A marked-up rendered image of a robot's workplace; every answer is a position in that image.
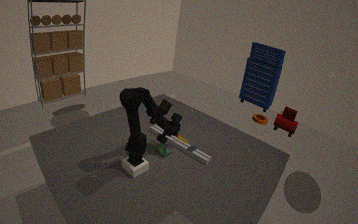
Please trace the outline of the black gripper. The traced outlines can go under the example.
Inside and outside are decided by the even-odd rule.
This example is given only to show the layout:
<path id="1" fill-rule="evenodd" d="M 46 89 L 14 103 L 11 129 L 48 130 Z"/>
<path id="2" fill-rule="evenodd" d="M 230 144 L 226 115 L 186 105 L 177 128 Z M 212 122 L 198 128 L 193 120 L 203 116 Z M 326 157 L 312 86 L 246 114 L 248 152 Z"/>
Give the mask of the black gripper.
<path id="1" fill-rule="evenodd" d="M 172 122 L 176 122 L 176 121 L 180 122 L 182 120 L 182 116 L 174 113 L 173 116 L 171 117 L 171 119 L 172 119 Z M 162 135 L 161 134 L 158 135 L 157 140 L 163 144 L 165 144 L 165 142 L 167 141 L 167 138 L 165 137 L 166 135 L 169 137 L 174 136 L 173 134 L 171 134 L 170 132 L 167 132 L 165 130 L 165 125 L 168 125 L 168 124 L 169 124 L 169 120 L 166 119 L 165 123 L 163 125 L 159 126 L 161 129 L 164 130 L 164 132 Z"/>

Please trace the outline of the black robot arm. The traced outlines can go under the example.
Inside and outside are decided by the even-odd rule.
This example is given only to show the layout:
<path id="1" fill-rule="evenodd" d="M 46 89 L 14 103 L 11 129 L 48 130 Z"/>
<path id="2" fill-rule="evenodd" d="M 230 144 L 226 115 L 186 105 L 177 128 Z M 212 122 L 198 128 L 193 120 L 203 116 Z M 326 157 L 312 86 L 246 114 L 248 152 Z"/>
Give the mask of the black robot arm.
<path id="1" fill-rule="evenodd" d="M 155 104 L 150 91 L 145 88 L 125 88 L 120 93 L 121 105 L 124 106 L 128 117 L 128 123 L 130 127 L 131 136 L 126 144 L 126 151 L 129 151 L 129 158 L 127 159 L 133 166 L 138 166 L 143 163 L 143 154 L 146 150 L 146 134 L 143 134 L 140 130 L 140 122 L 138 117 L 138 107 L 143 102 L 146 106 L 148 116 L 151 116 L 150 124 L 157 124 L 161 126 L 165 123 L 171 103 L 167 100 L 163 100 L 158 106 Z M 174 136 L 180 131 L 181 124 L 176 121 L 169 121 L 168 125 L 165 125 L 165 130 L 170 132 Z"/>

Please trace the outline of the aluminum slotted rail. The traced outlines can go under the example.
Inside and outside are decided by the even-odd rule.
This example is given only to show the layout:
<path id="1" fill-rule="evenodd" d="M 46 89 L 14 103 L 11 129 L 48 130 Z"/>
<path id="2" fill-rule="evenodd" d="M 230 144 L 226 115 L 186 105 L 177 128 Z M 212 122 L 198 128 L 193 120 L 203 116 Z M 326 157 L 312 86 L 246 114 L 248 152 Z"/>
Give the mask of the aluminum slotted rail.
<path id="1" fill-rule="evenodd" d="M 158 127 L 157 125 L 153 125 L 153 127 L 150 127 L 150 131 L 156 135 L 163 134 L 164 130 Z M 207 164 L 211 161 L 212 157 L 209 155 L 206 155 L 204 152 L 197 150 L 197 148 L 193 145 L 189 145 L 188 143 L 179 140 L 175 136 L 165 136 L 167 138 L 167 142 L 172 144 L 173 146 L 177 147 L 178 149 L 182 150 L 183 152 L 189 154 L 194 159 L 197 159 L 198 161 L 201 161 L 204 164 Z"/>

